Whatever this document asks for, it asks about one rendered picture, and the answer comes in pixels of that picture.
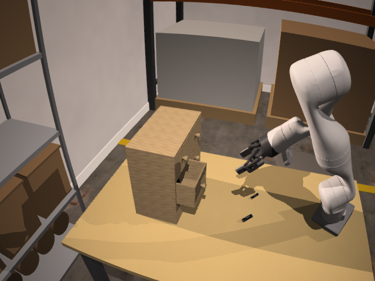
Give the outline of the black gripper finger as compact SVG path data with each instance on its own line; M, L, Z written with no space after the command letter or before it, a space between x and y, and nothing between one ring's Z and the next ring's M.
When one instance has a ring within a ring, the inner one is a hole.
M248 171L249 173L255 171L259 167L261 167L264 162L263 162L263 157L260 156L254 161L252 160L253 156L259 151L258 148L256 148L253 153L248 157L248 160L245 162L245 164L241 165L240 167L236 168L236 172L238 174L242 174L245 171ZM250 163L251 162L251 163Z
M246 156L248 156L248 155L250 155L251 154L251 151L254 149L254 148L258 148L260 145L259 145L259 142L260 142L260 137L258 138L258 139L256 139L256 140L254 140L254 141L252 141L250 144L250 146L247 148L247 149L245 149L245 150L243 150L242 152L240 152L240 155L242 156L242 157L246 157ZM257 144L255 144L255 143L257 143Z

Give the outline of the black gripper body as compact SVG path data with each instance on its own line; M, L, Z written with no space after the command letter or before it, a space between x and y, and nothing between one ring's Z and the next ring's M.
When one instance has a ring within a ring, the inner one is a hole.
M255 160L256 158L262 156L262 159L265 158L266 156L268 157L274 157L278 155L277 153L271 146L269 140L268 140L268 133L260 137L260 143L259 143L259 151L253 156L253 159Z

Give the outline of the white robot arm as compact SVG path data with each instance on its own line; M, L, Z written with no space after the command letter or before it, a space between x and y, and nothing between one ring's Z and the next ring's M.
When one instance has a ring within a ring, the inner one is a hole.
M350 90L350 71L340 53L327 50L295 62L289 73L308 126L293 117L269 131L268 140L288 166L292 145L311 136L317 163L335 174L318 187L323 219L335 224L345 219L345 203L356 195L349 134L332 115L333 107Z

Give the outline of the light wooden chest of drawers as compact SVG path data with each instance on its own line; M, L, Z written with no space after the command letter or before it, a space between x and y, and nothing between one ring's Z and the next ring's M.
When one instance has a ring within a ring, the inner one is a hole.
M202 112L160 106L125 146L136 214L177 225L175 157Z

